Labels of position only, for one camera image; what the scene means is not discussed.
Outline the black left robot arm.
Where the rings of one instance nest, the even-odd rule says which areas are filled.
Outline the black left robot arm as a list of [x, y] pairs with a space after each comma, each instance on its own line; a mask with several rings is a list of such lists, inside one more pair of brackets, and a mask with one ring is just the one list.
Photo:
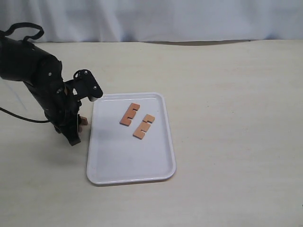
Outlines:
[[30, 42], [0, 40], [0, 76], [21, 81], [42, 107], [58, 133], [80, 143], [78, 102], [62, 79], [62, 62]]

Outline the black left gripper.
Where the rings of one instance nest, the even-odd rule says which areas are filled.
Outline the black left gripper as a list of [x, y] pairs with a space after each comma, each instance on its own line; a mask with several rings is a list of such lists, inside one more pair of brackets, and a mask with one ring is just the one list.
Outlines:
[[32, 80], [28, 90], [42, 107], [58, 134], [63, 134], [71, 146], [81, 142], [79, 137], [79, 102], [62, 80]]

